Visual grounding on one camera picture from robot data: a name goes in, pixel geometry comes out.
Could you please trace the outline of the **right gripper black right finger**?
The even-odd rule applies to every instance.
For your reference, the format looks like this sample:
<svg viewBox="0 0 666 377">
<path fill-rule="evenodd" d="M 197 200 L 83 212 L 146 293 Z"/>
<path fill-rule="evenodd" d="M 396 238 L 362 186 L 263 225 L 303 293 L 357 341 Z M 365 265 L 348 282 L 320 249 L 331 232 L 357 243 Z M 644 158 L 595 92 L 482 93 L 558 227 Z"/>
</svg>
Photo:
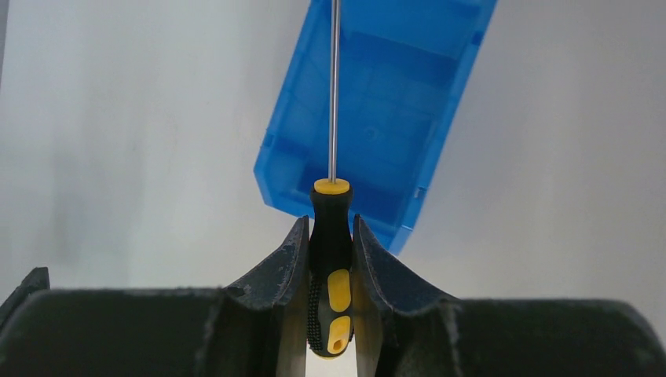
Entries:
<svg viewBox="0 0 666 377">
<path fill-rule="evenodd" d="M 460 300 L 409 269 L 353 221 L 353 324 L 360 376 L 463 376 Z"/>
</svg>

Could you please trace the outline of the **black yellow handled screwdriver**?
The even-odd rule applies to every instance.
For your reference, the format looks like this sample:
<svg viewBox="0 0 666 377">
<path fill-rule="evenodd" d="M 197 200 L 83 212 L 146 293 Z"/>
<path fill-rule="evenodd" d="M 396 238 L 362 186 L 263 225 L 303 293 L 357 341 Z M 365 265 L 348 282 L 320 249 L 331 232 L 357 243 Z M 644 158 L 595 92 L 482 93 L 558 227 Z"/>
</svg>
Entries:
<svg viewBox="0 0 666 377">
<path fill-rule="evenodd" d="M 350 283 L 352 236 L 349 207 L 353 190 L 337 177 L 341 2 L 331 2 L 328 176 L 314 182 L 314 210 L 309 240 L 309 314 L 307 340 L 319 357 L 333 359 L 347 349 L 353 335 Z"/>
</svg>

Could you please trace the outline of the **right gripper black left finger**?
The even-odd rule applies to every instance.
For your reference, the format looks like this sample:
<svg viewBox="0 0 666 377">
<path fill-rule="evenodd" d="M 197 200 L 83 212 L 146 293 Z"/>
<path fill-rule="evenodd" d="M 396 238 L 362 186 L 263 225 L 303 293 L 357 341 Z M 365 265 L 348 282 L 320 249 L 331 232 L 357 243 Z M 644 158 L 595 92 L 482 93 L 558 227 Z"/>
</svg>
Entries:
<svg viewBox="0 0 666 377">
<path fill-rule="evenodd" d="M 196 376 L 306 373 L 308 245 L 309 219 L 301 217 L 274 252 L 216 291 Z"/>
</svg>

